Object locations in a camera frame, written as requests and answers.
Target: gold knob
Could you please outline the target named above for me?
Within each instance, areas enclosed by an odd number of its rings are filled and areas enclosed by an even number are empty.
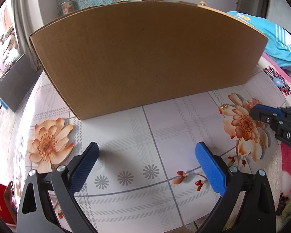
[[[199,4],[200,5],[204,5],[204,6],[208,6],[208,4],[206,3],[206,1],[201,1]]]

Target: brown cardboard panel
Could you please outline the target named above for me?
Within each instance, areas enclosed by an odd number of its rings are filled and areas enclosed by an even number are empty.
[[[221,11],[165,1],[78,11],[30,40],[79,119],[243,84],[267,42]]]

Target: blue gripper pad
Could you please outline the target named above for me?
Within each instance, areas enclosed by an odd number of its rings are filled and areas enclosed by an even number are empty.
[[[73,173],[70,175],[69,193],[73,196],[75,192],[80,192],[89,173],[99,157],[99,147],[95,142],[91,142],[82,155]]]
[[[212,157],[212,153],[203,142],[199,142],[195,147],[195,156],[202,167],[212,189],[221,196],[226,191],[226,178]]]

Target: table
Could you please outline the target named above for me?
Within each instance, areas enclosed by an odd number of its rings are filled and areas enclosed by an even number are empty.
[[[276,107],[288,104],[267,74],[256,66],[244,85],[80,121],[42,73],[29,97],[16,141],[17,202],[28,172],[37,167],[26,152],[35,124],[62,117],[65,125],[73,125],[68,137],[69,142],[74,142],[64,164],[81,154],[91,141],[100,147],[98,161],[82,190],[75,194],[81,209],[99,232],[161,233],[188,224],[209,213],[219,199],[207,182],[197,191],[195,182],[203,178],[193,173],[203,174],[203,171],[195,158],[196,143],[204,141],[228,165],[237,166],[237,136],[242,137],[238,146],[244,156],[240,156],[238,168],[247,173],[263,168],[279,146],[268,126],[254,124],[259,132],[256,143],[254,139],[244,140],[245,133],[250,134],[253,126],[239,133],[242,124],[231,125],[233,118],[252,122],[246,108],[259,102]],[[188,176],[175,185],[173,180],[180,170]],[[69,229],[56,205],[56,197],[53,193],[50,196],[61,224]]]

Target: flower center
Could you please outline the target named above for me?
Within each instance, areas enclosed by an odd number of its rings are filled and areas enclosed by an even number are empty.
[[[252,132],[254,129],[254,125],[252,123],[252,119],[249,116],[241,115],[241,127],[245,132]]]
[[[46,157],[52,153],[53,149],[55,149],[55,136],[44,134],[38,145],[38,152],[42,160],[46,160]]]

